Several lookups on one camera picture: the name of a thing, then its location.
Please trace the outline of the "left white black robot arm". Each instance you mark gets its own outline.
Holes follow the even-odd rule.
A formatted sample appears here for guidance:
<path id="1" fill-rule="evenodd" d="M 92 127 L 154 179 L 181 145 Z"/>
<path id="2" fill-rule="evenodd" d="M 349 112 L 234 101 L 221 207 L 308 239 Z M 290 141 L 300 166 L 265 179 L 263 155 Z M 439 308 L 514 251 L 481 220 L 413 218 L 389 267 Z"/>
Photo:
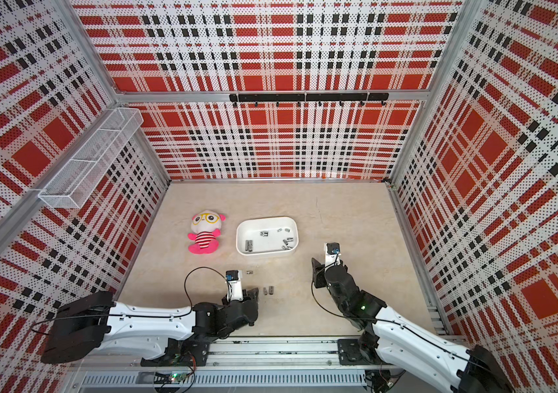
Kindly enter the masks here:
<path id="1" fill-rule="evenodd" d="M 59 308 L 41 361 L 61 365 L 90 354 L 135 355 L 146 366 L 171 365 L 186 353 L 200 363 L 213 342 L 259 317 L 259 290 L 243 290 L 224 304 L 174 309 L 130 306 L 100 291 Z"/>

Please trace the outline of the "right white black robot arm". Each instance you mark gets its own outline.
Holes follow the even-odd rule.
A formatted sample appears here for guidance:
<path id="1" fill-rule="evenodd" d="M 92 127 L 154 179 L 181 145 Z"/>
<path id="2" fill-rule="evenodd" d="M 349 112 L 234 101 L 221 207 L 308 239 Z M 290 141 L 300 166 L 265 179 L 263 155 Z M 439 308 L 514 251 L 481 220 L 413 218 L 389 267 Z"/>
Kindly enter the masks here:
<path id="1" fill-rule="evenodd" d="M 312 259 L 311 289 L 326 288 L 347 319 L 362 331 L 362 357 L 372 364 L 401 368 L 440 392 L 513 392 L 514 388 L 488 349 L 450 342 L 401 316 L 382 299 L 362 290 L 337 255 L 324 264 Z"/>

